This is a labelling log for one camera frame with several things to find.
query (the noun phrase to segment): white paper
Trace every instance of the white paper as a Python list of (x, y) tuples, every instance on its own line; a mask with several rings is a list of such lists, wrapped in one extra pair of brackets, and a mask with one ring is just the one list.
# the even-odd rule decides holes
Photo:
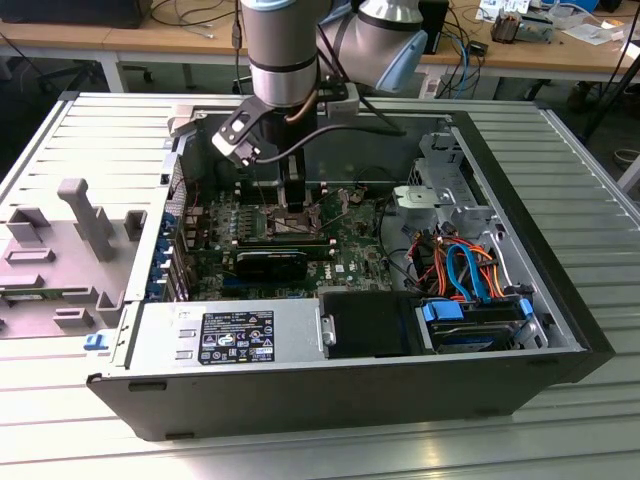
[(527, 13), (530, 0), (481, 0), (480, 8), (476, 12), (476, 20), (495, 22), (500, 9), (505, 12)]
[(607, 32), (605, 30), (588, 23), (583, 23), (569, 30), (563, 30), (563, 32), (591, 45), (602, 45), (611, 40), (611, 35), (606, 35)]

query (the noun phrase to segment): side panel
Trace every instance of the side panel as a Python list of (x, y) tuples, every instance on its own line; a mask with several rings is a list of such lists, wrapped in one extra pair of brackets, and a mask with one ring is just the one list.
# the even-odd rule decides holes
[(598, 367), (606, 363), (615, 354), (613, 347), (593, 318), (587, 304), (571, 282), (547, 240), (540, 232), (531, 214), (511, 185), (491, 149), (484, 141), (474, 122), (467, 113), (454, 114), (455, 125), (460, 129), (467, 149), (473, 155), (467, 157), (477, 163), (476, 173), (482, 175), (491, 187), (495, 204), (499, 205), (511, 222), (518, 240), (542, 278), (576, 339), (591, 354), (579, 370), (562, 378), (563, 382), (578, 382)]
[(136, 435), (158, 441), (509, 415), (584, 358), (93, 378), (87, 385)]

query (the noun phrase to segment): computer case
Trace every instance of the computer case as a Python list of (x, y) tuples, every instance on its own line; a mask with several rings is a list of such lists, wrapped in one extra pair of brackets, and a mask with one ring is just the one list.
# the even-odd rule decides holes
[(427, 45), (424, 47), (426, 55), (433, 55), (438, 50), (442, 27), (449, 9), (449, 0), (421, 0), (422, 30), (427, 32)]
[(55, 23), (138, 28), (153, 0), (0, 0), (5, 23)]

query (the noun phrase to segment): electronic equipment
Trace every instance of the electronic equipment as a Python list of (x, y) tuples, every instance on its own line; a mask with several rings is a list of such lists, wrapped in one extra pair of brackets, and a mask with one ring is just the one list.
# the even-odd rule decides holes
[(498, 43), (513, 43), (518, 34), (521, 17), (518, 12), (505, 12), (500, 9), (496, 21), (491, 27), (491, 40)]
[[(323, 133), (317, 128), (316, 105), (345, 100), (352, 105), (345, 86), (351, 82), (399, 92), (415, 72), (428, 41), (418, 4), (418, 0), (243, 0), (255, 96), (246, 99), (215, 133), (214, 145), (238, 168), (276, 163), (285, 185), (281, 204), (289, 212), (301, 211), (307, 196), (302, 147)], [(255, 125), (275, 146), (275, 157), (264, 158), (256, 148), (257, 139), (250, 133)], [(336, 128), (348, 124), (330, 127)], [(402, 135), (397, 128), (376, 131)]]
[(478, 42), (476, 40), (471, 40), (467, 44), (467, 50), (469, 51), (469, 54), (475, 55), (478, 58), (482, 58), (486, 56), (487, 50), (489, 50), (489, 45), (487, 45), (486, 43)]
[(238, 104), (176, 105), (195, 123), (127, 194), (144, 203), (96, 208), (67, 178), (16, 207), (0, 336), (103, 348), (112, 328), (87, 385), (147, 440), (507, 415), (611, 357), (464, 107), (319, 137), (292, 213), (275, 169), (209, 141)]
[(449, 0), (421, 0), (418, 4), (422, 13), (422, 30), (427, 33), (426, 55), (433, 55), (438, 50), (444, 21), (449, 10)]
[(516, 40), (522, 42), (551, 43), (553, 22), (536, 13), (527, 13), (520, 18)]
[(152, 0), (0, 0), (5, 23), (62, 23), (138, 28)]

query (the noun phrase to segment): workbench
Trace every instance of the workbench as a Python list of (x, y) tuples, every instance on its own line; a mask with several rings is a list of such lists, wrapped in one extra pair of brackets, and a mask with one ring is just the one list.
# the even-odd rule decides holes
[[(87, 179), (90, 200), (110, 218), (131, 205), (144, 209), (171, 151), (172, 106), (229, 98), (80, 94), (58, 101), (0, 185), (0, 221), (16, 206), (69, 219), (69, 209), (52, 200), (68, 175)], [(87, 372), (108, 357), (87, 355), (83, 337), (0, 340), (3, 478), (637, 476), (640, 212), (549, 110), (523, 102), (375, 103), (399, 113), (469, 113), (617, 356), (511, 417), (148, 443), (85, 387)], [(0, 239), (7, 235), (0, 230)]]
[[(212, 4), (210, 0), (180, 0), (181, 11)], [(452, 8), (457, 12), (462, 28), (471, 39), (489, 45), (483, 77), (521, 77), (532, 79), (561, 79), (603, 82), (608, 81), (620, 57), (619, 43), (591, 46), (575, 38), (556, 32), (553, 42), (535, 44), (519, 42), (514, 45), (491, 41), (489, 23), (474, 20), (478, 0), (454, 0)], [(232, 3), (195, 13), (192, 21), (212, 18), (229, 12)], [(616, 15), (629, 22), (635, 13), (635, 2), (626, 0)], [(156, 13), (167, 21), (177, 21), (172, 4)], [(453, 21), (451, 14), (448, 21)], [(25, 55), (36, 58), (66, 58), (96, 60), (102, 64), (112, 92), (126, 91), (126, 81), (121, 63), (159, 62), (208, 65), (233, 65), (235, 52), (231, 45), (233, 16), (214, 22), (211, 32), (214, 39), (205, 38), (180, 27), (161, 25), (147, 18), (140, 29), (121, 30), (105, 27), (79, 27), (64, 25), (21, 25), (0, 23), (0, 31), (13, 41)], [(240, 59), (248, 64), (246, 49)], [(16, 56), (4, 41), (0, 40), (0, 57)], [(460, 62), (450, 39), (443, 39), (436, 55), (425, 55), (418, 72), (425, 75), (421, 98), (433, 96), (440, 78), (451, 73)], [(631, 64), (625, 59), (620, 68), (623, 74)]]

